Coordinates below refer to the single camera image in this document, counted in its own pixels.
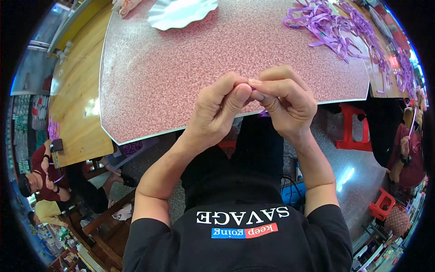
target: wristwatch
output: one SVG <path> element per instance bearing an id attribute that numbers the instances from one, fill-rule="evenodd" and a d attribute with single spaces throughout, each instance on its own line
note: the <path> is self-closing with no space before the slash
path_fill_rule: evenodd
<path id="1" fill-rule="evenodd" d="M 406 164 L 406 162 L 408 161 L 408 157 L 404 157 L 402 154 L 400 154 L 400 161 L 401 161 L 403 164 Z"/>
<path id="2" fill-rule="evenodd" d="M 401 161 L 401 162 L 404 164 L 404 166 L 406 167 L 406 166 L 408 166 L 408 165 L 411 163 L 412 158 L 411 158 L 410 155 L 408 155 L 407 157 L 403 157 L 403 155 L 400 155 L 400 161 Z"/>

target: yellow shirt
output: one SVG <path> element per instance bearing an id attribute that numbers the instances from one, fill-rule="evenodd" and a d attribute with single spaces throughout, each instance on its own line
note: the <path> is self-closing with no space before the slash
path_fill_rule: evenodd
<path id="1" fill-rule="evenodd" d="M 65 226 L 65 223 L 57 218 L 60 215 L 60 209 L 55 201 L 38 201 L 35 206 L 35 213 L 42 223 Z"/>

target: black pants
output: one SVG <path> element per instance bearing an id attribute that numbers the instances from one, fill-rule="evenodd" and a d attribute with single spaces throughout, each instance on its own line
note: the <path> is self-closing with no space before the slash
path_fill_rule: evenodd
<path id="1" fill-rule="evenodd" d="M 103 187 L 97 189 L 84 177 L 82 166 L 83 163 L 79 162 L 66 167 L 70 188 L 80 196 L 95 213 L 102 213 L 107 210 L 109 204 L 106 193 Z"/>
<path id="2" fill-rule="evenodd" d="M 215 145 L 198 156 L 181 175 L 186 210 L 216 203 L 282 203 L 284 139 L 267 117 L 243 118 L 230 159 Z"/>
<path id="3" fill-rule="evenodd" d="M 386 167 L 394 147 L 397 128 L 403 120 L 405 103 L 397 98 L 370 97 L 371 86 L 367 100 L 346 102 L 364 110 L 370 131 L 371 148 L 376 161 Z M 319 107 L 332 113 L 341 112 L 338 103 L 324 104 Z"/>

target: tiled floor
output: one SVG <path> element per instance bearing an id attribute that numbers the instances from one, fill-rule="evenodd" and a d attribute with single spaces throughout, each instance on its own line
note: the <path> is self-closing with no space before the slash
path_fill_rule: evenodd
<path id="1" fill-rule="evenodd" d="M 337 195 L 348 224 L 352 239 L 357 239 L 370 217 L 367 209 L 370 202 L 378 195 L 378 189 L 385 178 L 385 168 L 381 167 L 371 152 L 336 149 L 334 141 L 342 138 L 343 124 L 342 115 L 332 115 L 329 112 L 318 110 L 311 131 L 320 148 L 332 166 L 337 179 Z M 354 119 L 354 135 L 356 140 L 362 138 L 362 123 Z M 175 142 L 174 133 L 160 136 L 160 142 L 151 149 L 143 152 L 132 161 L 124 165 L 123 171 L 137 179 L 150 167 L 161 155 L 163 155 Z M 295 154 L 294 149 L 288 142 L 284 142 L 284 152 Z M 294 174 L 294 163 L 288 158 L 284 159 L 284 172 Z M 107 175 L 101 175 L 91 180 L 97 187 L 101 186 Z M 110 198 L 121 199 L 131 188 L 121 184 L 114 184 Z M 171 221 L 176 221 L 184 211 L 184 191 L 179 183 L 174 194 L 169 200 L 171 205 Z"/>

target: blue label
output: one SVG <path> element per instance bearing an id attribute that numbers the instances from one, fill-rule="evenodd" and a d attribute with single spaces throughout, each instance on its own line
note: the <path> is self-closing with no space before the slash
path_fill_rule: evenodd
<path id="1" fill-rule="evenodd" d="M 212 239 L 246 239 L 245 230 L 242 228 L 212 228 Z"/>

